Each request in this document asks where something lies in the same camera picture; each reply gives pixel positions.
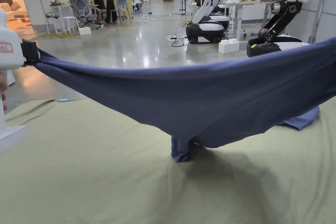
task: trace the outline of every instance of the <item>white stool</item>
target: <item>white stool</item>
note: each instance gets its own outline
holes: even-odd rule
[[[56,25],[55,25],[55,21],[54,21],[54,19],[55,18],[53,18],[53,17],[46,17],[45,18],[45,20],[46,20],[46,22],[47,22],[47,24],[46,24],[46,26],[47,26],[47,32],[48,32],[48,35],[50,34],[50,32],[49,32],[49,27],[48,27],[48,25],[49,25],[49,20],[52,20],[52,24],[54,25],[54,29],[55,29],[55,31],[56,31],[56,34],[58,34],[58,31],[57,31],[57,27],[56,27]]]
[[[65,32],[65,33],[67,33],[67,31],[69,31],[70,34],[71,34],[71,27],[70,27],[70,22],[69,22],[69,20],[71,20],[71,19],[74,19],[74,20],[76,21],[77,28],[79,28],[79,24],[78,24],[78,21],[77,21],[76,17],[69,16],[69,17],[63,17],[63,19],[66,19],[66,20],[67,20],[67,23],[68,23],[68,27],[67,27],[67,29],[64,29],[64,32]]]
[[[143,5],[144,5],[145,3],[148,3],[148,7],[149,7],[149,8],[151,7],[151,3],[149,2],[149,0],[143,0]]]
[[[191,3],[191,9],[193,10],[193,14],[195,15],[198,11],[197,3]]]

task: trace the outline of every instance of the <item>white table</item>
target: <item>white table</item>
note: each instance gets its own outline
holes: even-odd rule
[[[58,27],[58,29],[62,29],[63,31],[66,31],[65,29],[66,24],[63,18],[74,16],[70,4],[51,6],[51,8],[52,8],[52,11],[55,12],[59,16],[57,20],[59,20],[58,23],[60,27]],[[73,22],[70,25],[72,28],[76,27],[76,25]]]
[[[265,13],[264,13],[264,20],[263,20],[263,24],[265,24],[266,19],[267,19],[269,5],[271,4],[271,2],[261,2],[260,0],[255,0],[255,1],[247,0],[247,1],[241,1],[240,3],[227,3],[227,1],[228,0],[222,1],[222,4],[232,6],[232,8],[233,8],[233,6],[236,7],[235,18],[234,18],[235,21],[234,21],[234,25],[233,25],[233,33],[234,33],[234,35],[237,35],[237,40],[238,41],[241,41],[242,11],[243,11],[244,5],[266,4]]]

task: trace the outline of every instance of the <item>white box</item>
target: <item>white box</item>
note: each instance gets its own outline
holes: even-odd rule
[[[237,39],[222,40],[219,43],[218,52],[233,53],[239,51],[239,41]]]
[[[78,29],[80,35],[91,34],[91,29],[89,27],[83,27]]]

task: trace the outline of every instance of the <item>polished concrete floor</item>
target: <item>polished concrete floor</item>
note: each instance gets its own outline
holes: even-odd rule
[[[144,6],[143,14],[135,14],[133,24],[129,20],[120,24],[93,30],[92,34],[67,39],[37,39],[40,48],[67,61],[103,68],[158,68],[202,64],[223,60],[246,58],[246,43],[260,24],[243,25],[248,37],[241,43],[241,51],[232,54],[218,53],[218,44],[185,45],[172,47],[166,37],[176,34],[185,36],[182,27],[191,15],[180,13],[180,0],[164,2],[152,0],[152,15]],[[179,40],[174,46],[182,45]],[[48,78],[33,67],[14,71],[16,83],[7,91],[9,111],[31,100],[82,98],[83,95]]]

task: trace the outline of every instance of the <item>office chair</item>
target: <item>office chair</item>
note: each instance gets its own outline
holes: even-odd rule
[[[96,29],[100,28],[99,25],[94,24],[94,21],[97,19],[97,14],[92,12],[89,0],[70,0],[69,3],[74,10],[73,14],[75,17],[79,22],[84,24],[83,27],[91,26]]]

